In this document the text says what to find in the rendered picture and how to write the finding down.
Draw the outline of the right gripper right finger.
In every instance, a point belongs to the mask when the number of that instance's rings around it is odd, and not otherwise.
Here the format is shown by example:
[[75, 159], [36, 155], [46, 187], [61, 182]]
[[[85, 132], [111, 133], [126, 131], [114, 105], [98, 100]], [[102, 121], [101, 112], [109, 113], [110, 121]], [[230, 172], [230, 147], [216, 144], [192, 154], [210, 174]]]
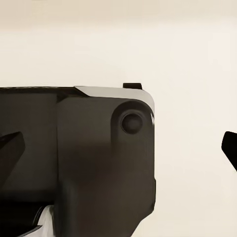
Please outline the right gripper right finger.
[[237, 133], [225, 131], [221, 148], [237, 171]]

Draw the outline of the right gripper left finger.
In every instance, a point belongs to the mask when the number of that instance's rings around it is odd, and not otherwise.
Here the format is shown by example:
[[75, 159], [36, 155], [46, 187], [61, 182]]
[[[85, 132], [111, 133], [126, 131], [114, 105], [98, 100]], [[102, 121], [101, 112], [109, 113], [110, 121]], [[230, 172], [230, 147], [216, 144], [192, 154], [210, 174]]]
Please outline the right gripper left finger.
[[26, 150], [21, 131], [0, 137], [0, 190]]

